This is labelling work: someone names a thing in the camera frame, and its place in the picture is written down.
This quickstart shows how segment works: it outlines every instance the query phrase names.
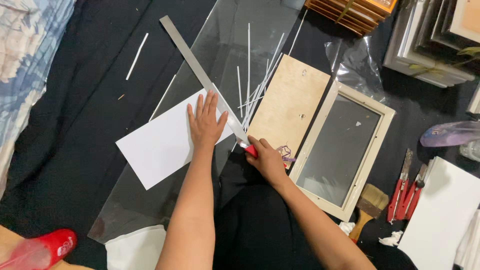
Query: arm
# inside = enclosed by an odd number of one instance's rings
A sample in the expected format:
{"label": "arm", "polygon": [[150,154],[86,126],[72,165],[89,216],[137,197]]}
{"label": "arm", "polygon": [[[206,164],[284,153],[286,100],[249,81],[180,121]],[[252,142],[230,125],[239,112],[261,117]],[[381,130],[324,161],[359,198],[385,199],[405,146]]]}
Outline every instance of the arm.
{"label": "arm", "polygon": [[265,139],[249,136],[258,151],[255,159],[247,153],[247,161],[282,196],[293,212],[314,254],[328,269],[375,269],[362,251],[285,173],[280,153]]}
{"label": "arm", "polygon": [[156,269],[212,269],[215,249],[212,155],[228,112],[216,122],[218,95],[198,97],[196,117],[188,104],[193,157],[168,225]]}

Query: cream picture frame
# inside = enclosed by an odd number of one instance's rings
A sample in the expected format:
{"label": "cream picture frame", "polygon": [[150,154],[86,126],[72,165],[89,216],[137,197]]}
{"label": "cream picture frame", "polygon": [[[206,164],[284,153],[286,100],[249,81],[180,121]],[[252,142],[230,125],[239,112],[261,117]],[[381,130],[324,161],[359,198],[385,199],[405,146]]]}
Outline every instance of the cream picture frame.
{"label": "cream picture frame", "polygon": [[380,119],[360,162],[360,166],[353,179],[352,185],[350,186],[342,207],[339,207],[300,186],[297,187],[323,211],[345,222],[348,222],[360,197],[363,186],[367,181],[367,177],[370,174],[373,162],[377,157],[378,151],[385,138],[385,134],[390,126],[395,111],[384,104],[373,100],[371,97],[368,97],[338,81],[333,81],[324,103],[314,120],[312,128],[308,133],[301,150],[299,151],[297,161],[294,163],[292,170],[290,171],[289,176],[295,184],[297,183],[300,173],[305,166],[313,145],[317,140],[317,137],[325,123],[333,103],[335,102],[335,99],[337,98],[337,95],[341,95],[342,97],[356,102],[380,115]]}

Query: purple string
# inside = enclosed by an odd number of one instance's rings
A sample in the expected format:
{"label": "purple string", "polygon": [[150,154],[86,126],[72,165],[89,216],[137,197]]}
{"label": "purple string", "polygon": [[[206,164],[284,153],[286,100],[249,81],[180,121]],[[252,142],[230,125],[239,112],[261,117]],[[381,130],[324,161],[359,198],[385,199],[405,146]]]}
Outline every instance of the purple string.
{"label": "purple string", "polygon": [[297,159],[291,159],[290,156],[292,154],[292,150],[290,148],[288,148],[288,146],[284,145],[284,146],[280,146],[279,148],[277,148],[277,151],[280,152],[280,154],[283,153],[283,151],[286,152],[285,155],[282,155],[282,160],[283,161],[290,161],[290,162],[294,162],[296,161]]}

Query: paintbrush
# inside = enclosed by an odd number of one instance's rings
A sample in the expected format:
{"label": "paintbrush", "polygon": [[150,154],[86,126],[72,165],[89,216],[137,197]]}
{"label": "paintbrush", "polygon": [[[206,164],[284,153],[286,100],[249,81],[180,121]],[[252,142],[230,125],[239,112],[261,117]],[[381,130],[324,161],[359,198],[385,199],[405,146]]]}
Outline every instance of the paintbrush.
{"label": "paintbrush", "polygon": [[388,196],[372,184],[366,184],[360,194],[357,207],[360,210],[360,217],[348,235],[354,243],[357,243],[361,230],[365,223],[371,219],[377,219],[380,213],[388,204]]}

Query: wooden brush handle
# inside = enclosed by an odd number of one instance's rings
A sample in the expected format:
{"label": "wooden brush handle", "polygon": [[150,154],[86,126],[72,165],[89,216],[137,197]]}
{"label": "wooden brush handle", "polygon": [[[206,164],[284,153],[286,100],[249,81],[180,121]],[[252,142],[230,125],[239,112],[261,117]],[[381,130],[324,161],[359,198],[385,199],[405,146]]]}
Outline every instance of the wooden brush handle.
{"label": "wooden brush handle", "polygon": [[352,232],[348,235],[354,243],[357,243],[357,241],[359,239],[359,236],[360,236],[360,233],[361,233],[361,230],[363,229],[363,226],[365,225],[365,223],[367,223],[371,219],[373,219],[373,217],[371,215],[369,215],[369,214],[365,213],[364,211],[360,210],[359,220],[355,224],[355,227],[353,227]]}

